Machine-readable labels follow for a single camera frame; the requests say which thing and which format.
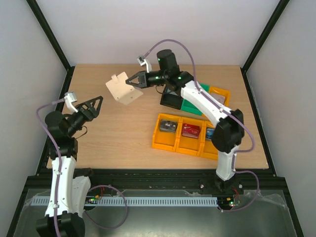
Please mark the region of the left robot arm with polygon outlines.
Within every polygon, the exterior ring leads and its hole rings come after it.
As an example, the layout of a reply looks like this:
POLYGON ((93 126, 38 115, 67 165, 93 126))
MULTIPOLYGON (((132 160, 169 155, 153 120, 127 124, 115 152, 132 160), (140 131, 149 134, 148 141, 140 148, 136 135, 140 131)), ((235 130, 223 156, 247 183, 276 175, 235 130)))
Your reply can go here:
POLYGON ((75 174, 78 141, 74 137, 86 122, 100 114, 103 97, 78 105, 74 92, 67 92, 52 105, 65 103, 71 114, 52 111, 40 123, 47 133, 48 154, 52 160, 50 198, 44 218, 37 220, 36 230, 41 237, 82 237, 85 234, 84 204, 91 187, 89 171, 75 174))

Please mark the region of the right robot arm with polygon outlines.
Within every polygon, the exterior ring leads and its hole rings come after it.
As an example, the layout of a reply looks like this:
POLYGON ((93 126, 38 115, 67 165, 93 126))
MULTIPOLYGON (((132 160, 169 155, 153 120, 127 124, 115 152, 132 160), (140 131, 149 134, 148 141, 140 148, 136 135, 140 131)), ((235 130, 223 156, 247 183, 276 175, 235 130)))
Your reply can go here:
POLYGON ((211 142, 218 151, 215 187, 227 193, 233 187, 236 151, 244 137, 243 113, 231 110, 209 95, 194 77, 181 71, 175 54, 170 49, 157 53, 158 71, 139 71, 126 79, 125 83, 136 88, 156 85, 166 87, 197 107, 215 127, 211 142))

